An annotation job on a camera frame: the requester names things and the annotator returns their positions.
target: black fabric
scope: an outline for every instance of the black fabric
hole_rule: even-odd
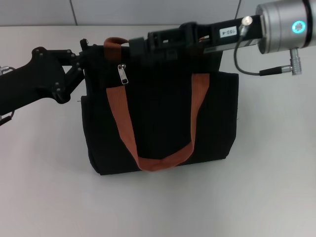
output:
[[[119,137],[106,95],[106,88],[121,85],[117,65],[102,59],[101,52],[99,56],[85,71],[87,96],[81,99],[91,165],[101,175],[138,171]],[[140,157],[161,159],[190,142],[192,73],[210,73],[210,86],[197,117],[195,150],[183,164],[228,155],[236,137],[237,74],[210,72],[205,59],[146,69],[126,58],[125,89]]]

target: blue led ring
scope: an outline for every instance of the blue led ring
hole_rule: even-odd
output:
[[[292,31],[296,34],[303,33],[306,29],[306,23],[304,21],[296,21],[292,25]]]

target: zipper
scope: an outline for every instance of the zipper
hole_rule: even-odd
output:
[[[119,64],[118,65],[118,74],[119,74],[119,77],[120,77],[120,81],[122,82],[123,85],[128,84],[128,79],[127,79],[127,76],[126,76],[126,73],[125,73],[125,70],[124,70],[125,68],[126,68],[125,64]]]

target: bag handle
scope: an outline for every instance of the bag handle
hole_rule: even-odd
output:
[[[109,38],[105,41],[105,56],[111,61],[119,62],[121,38]],[[135,159],[138,167],[145,171],[158,171],[177,166],[185,162],[193,153],[198,111],[202,105],[209,87],[209,74],[192,74],[192,101],[191,101],[191,142],[176,153],[163,159],[150,159],[138,156],[132,121],[128,111],[125,86],[107,88],[107,97],[114,119],[117,124],[119,136],[126,148]]]

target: white table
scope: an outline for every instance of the white table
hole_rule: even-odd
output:
[[[0,65],[21,67],[33,48],[80,52],[171,26],[2,27]],[[43,99],[0,127],[1,237],[315,237],[316,47],[303,75],[240,75],[237,138],[225,160],[99,176],[82,129],[84,82],[65,105]],[[286,65],[289,53],[241,49],[243,69]],[[221,71],[237,72],[233,52]]]

